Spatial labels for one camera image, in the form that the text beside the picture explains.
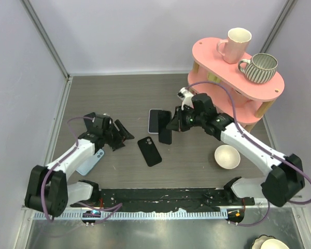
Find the black phone case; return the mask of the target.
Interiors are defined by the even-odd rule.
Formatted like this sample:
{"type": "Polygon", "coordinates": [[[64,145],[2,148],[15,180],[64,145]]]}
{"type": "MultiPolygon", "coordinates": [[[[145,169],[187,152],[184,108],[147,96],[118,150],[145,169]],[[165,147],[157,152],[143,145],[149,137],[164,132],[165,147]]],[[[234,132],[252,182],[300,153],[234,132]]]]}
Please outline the black phone case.
{"type": "Polygon", "coordinates": [[[162,157],[151,137],[147,136],[140,139],[137,144],[148,167],[153,167],[162,162],[162,157]]]}

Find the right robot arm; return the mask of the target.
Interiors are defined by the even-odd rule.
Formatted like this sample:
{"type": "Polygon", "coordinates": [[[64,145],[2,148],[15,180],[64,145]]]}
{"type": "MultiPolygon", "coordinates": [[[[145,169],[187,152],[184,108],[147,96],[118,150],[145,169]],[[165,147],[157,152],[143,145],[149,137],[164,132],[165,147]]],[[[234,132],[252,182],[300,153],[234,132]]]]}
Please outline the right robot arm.
{"type": "Polygon", "coordinates": [[[235,205],[242,198],[266,198],[282,207],[304,188],[305,180],[300,174],[302,161],[298,156],[273,150],[237,125],[230,115],[217,113],[207,94],[194,95],[182,89],[177,95],[182,104],[176,106],[167,129],[186,132],[192,127],[201,127],[206,134],[234,147],[264,174],[263,178],[232,179],[229,189],[223,193],[226,203],[235,205]]]}

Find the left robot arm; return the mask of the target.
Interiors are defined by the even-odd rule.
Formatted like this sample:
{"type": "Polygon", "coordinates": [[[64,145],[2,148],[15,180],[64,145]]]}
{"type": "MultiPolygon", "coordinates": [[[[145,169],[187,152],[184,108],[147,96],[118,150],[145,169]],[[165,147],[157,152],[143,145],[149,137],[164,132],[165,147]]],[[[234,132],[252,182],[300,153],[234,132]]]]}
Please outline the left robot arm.
{"type": "Polygon", "coordinates": [[[67,206],[81,202],[94,207],[100,200],[99,185],[88,180],[68,184],[71,175],[108,145],[113,151],[124,147],[134,136],[119,120],[108,115],[90,113],[81,117],[86,132],[75,136],[75,143],[63,155],[42,166],[32,168],[24,205],[43,212],[47,220],[60,216],[67,206]]]}

